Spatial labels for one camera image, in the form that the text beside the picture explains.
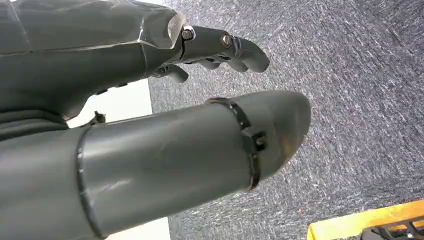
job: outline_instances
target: shiny plastic surface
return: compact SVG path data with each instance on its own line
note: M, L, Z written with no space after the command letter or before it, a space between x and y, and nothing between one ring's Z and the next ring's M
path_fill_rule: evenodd
M0 54L145 43L172 49L185 18L136 0L0 0Z

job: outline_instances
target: yellow plastic edge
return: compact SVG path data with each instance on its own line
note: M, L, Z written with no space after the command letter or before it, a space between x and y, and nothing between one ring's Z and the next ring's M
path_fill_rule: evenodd
M358 236L366 228L422 216L424 216L424 199L311 223L306 239L343 239ZM424 221L417 221L414 225L424 226Z

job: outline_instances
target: black band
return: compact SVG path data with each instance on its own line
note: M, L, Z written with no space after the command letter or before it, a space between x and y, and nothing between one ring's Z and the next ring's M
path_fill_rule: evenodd
M267 147L266 134L264 131L256 131L243 109L233 100L223 97L211 98L209 104L221 104L229 109L235 116L243 137L243 147L247 153L250 170L250 183L248 191L256 188L261 180L261 166L259 152Z

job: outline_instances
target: screw head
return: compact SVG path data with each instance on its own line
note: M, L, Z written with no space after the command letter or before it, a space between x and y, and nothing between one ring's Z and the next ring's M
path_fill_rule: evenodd
M190 40L190 39L193 38L193 33L192 33L192 31L186 29L186 30L182 31L181 37L184 40Z
M221 37L221 42L224 47L229 48L233 44L233 39L230 35L225 34Z

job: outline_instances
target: plastic clip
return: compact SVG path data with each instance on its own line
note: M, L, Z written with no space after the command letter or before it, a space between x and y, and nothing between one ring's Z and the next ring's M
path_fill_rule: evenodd
M233 100L216 97L207 101L209 104L221 104L235 116L242 134L244 151L247 153L250 170L250 183L247 191L250 192L258 186L261 180L261 166L259 152L267 148L267 135L265 131L257 131L249 121L243 109Z

